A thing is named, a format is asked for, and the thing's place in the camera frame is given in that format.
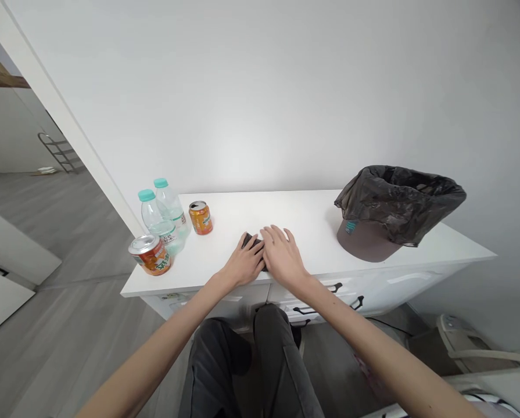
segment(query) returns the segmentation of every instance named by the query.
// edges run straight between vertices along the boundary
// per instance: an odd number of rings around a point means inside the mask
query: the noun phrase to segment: knee
[[[281,319],[286,322],[288,321],[286,313],[274,304],[267,304],[258,309],[256,312],[256,317],[254,318],[254,322],[269,322]]]
[[[202,322],[196,332],[194,343],[196,341],[211,341],[212,339],[216,341],[225,334],[225,328],[228,328],[228,325],[221,319],[208,318]]]

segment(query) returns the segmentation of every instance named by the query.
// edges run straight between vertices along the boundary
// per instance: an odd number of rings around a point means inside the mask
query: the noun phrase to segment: forearm
[[[209,280],[200,291],[101,386],[78,418],[138,414],[213,307],[230,291],[223,280]]]
[[[411,416],[482,417],[442,378],[315,278],[307,278],[301,299],[345,338]]]

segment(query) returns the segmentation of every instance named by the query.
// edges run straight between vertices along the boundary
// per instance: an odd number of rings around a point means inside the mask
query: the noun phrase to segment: cabinet top
[[[345,251],[336,233],[341,209],[333,205],[340,190],[295,192],[246,192],[181,194],[184,208],[195,200],[210,207],[213,231],[197,235],[193,230],[171,269],[161,276],[148,275],[136,266],[121,291],[125,297],[164,294],[203,286],[221,269],[243,232],[251,235],[275,224],[291,230],[311,274],[339,273],[428,264],[459,264],[488,260],[496,255],[445,224],[436,225],[418,248],[400,248],[386,261],[371,263]],[[270,279],[261,272],[256,280]]]

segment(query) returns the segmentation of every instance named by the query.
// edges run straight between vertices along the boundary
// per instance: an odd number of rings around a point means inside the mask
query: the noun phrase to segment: leg
[[[218,319],[206,319],[196,332],[179,418],[240,418],[233,374],[245,374],[252,362],[250,344]]]
[[[275,305],[261,307],[254,318],[254,339],[264,384],[264,416],[323,417],[287,315]]]

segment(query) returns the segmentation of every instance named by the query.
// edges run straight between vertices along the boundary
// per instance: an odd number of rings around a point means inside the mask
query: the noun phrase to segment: black object in hand
[[[246,246],[246,244],[248,244],[248,241],[250,241],[250,239],[252,238],[252,235],[250,235],[249,233],[246,232],[246,236],[244,237],[244,242],[242,243],[242,247],[241,248],[244,248]],[[254,244],[252,245],[252,248],[254,248],[256,245],[258,245],[259,243],[261,243],[261,240],[259,240],[258,238],[256,238],[256,240],[254,241]],[[264,266],[264,268],[262,269],[262,271],[265,271],[267,272],[267,266]]]

